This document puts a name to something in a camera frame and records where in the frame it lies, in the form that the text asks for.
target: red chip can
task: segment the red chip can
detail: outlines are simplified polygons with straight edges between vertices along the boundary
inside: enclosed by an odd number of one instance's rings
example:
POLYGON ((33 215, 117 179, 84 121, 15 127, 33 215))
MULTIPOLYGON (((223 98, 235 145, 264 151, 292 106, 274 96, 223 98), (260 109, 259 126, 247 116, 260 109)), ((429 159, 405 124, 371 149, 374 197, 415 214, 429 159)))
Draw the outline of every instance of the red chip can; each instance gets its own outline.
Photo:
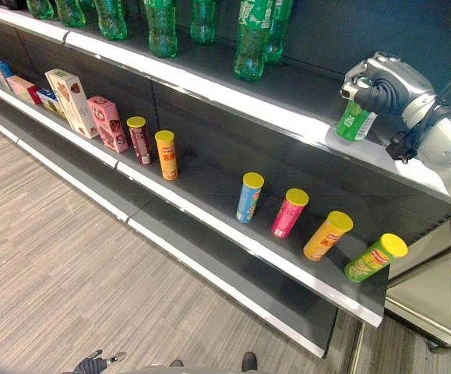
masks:
POLYGON ((126 124, 129 126, 137 161, 142 165, 150 164, 150 143, 147 137, 146 119, 144 117, 130 117, 126 120, 126 124))
POLYGON ((282 206, 272 225, 272 234, 285 238, 291 232, 303 208, 308 204, 308 194, 302 189, 288 189, 282 206))

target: yellow lid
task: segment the yellow lid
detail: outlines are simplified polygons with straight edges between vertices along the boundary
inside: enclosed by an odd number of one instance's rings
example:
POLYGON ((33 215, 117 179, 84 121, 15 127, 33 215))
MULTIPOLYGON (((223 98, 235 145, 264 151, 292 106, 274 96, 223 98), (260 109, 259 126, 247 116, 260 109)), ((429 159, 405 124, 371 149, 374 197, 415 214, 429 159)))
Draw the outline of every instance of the yellow lid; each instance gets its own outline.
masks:
POLYGON ((146 119, 144 117, 130 117, 126 120, 126 124, 129 127, 139 129, 146 125, 146 119))
POLYGON ((338 210, 334 210, 327 216, 327 220, 338 230, 348 232, 353 228, 353 221, 350 216, 347 214, 340 212, 338 210))
POLYGON ((308 194, 302 189, 288 189, 286 200, 295 206, 305 206, 308 204, 308 194))
POLYGON ((408 253, 407 244, 395 234, 383 234, 379 241, 382 247, 393 257, 404 257, 408 253))
POLYGON ((174 135, 171 131, 168 130, 161 130, 156 132, 156 140, 159 140, 160 142, 170 142, 173 140, 174 135))
POLYGON ((244 177, 242 177, 242 182, 250 189, 261 189, 265 179, 263 179, 260 174, 250 171, 249 173, 244 174, 244 177))

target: gray floor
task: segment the gray floor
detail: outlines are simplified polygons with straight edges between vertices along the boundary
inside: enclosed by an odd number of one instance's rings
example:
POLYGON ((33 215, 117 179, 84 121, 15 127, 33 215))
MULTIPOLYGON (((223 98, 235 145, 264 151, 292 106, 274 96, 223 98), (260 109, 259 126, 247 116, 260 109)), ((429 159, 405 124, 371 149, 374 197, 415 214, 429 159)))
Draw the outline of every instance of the gray floor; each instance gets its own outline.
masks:
MULTIPOLYGON (((127 351, 106 373, 181 358, 268 373, 339 373, 356 321, 340 313, 323 360, 271 329, 0 135, 0 367, 71 370, 97 348, 127 351)), ((365 335, 360 373, 451 372, 385 318, 365 335)))

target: person's foot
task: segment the person's foot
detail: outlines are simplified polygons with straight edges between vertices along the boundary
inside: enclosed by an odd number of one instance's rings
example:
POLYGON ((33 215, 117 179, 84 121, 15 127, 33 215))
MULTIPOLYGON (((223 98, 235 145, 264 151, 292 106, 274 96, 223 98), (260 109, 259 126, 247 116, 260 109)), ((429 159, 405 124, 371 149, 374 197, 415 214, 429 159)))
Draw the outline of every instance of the person's foot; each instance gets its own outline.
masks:
POLYGON ((184 367, 184 363, 180 360, 173 360, 170 364, 171 368, 183 368, 184 367))
POLYGON ((248 372, 249 370, 258 370, 258 361, 253 352, 246 352, 242 357, 241 371, 248 372))

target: snack box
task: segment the snack box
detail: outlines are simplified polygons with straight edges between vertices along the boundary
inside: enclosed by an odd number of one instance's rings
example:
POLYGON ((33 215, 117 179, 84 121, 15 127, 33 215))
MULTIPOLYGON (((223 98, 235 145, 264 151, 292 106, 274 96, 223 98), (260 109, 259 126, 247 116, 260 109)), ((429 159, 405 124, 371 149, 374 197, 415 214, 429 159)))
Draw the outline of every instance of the snack box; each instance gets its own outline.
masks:
POLYGON ((21 78, 20 76, 10 76, 7 83, 11 86, 12 91, 23 100, 31 104, 41 104, 37 95, 38 87, 21 78))
POLYGON ((37 91, 37 95, 44 107, 46 107, 49 111, 53 111, 55 114, 66 118, 64 111, 62 110, 61 103, 58 102, 57 97, 55 97, 52 91, 47 90, 46 88, 40 88, 37 91))
POLYGON ((60 69, 50 70, 45 76, 72 129, 87 138, 99 135, 79 78, 60 69))
POLYGON ((14 74, 12 74, 10 66, 4 63, 3 61, 0 61, 0 83, 3 84, 5 87, 7 87, 9 90, 11 90, 12 88, 7 82, 7 78, 13 75, 14 74))
POLYGON ((103 97, 94 96, 88 99, 88 105, 102 143, 118 153, 127 150, 129 146, 119 121, 116 104, 103 97))

